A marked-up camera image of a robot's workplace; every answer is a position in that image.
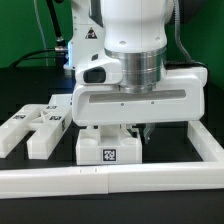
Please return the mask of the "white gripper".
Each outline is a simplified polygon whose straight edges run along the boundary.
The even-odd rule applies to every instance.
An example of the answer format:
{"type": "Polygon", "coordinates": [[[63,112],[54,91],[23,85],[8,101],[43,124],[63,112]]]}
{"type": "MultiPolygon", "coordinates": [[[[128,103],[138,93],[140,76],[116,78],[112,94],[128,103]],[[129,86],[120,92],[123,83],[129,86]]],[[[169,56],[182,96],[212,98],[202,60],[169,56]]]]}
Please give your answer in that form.
{"type": "Polygon", "coordinates": [[[122,93],[116,85],[75,86],[72,118],[78,126],[148,123],[147,144],[154,123],[199,120],[204,115],[205,68],[168,70],[148,93],[122,93]]]}

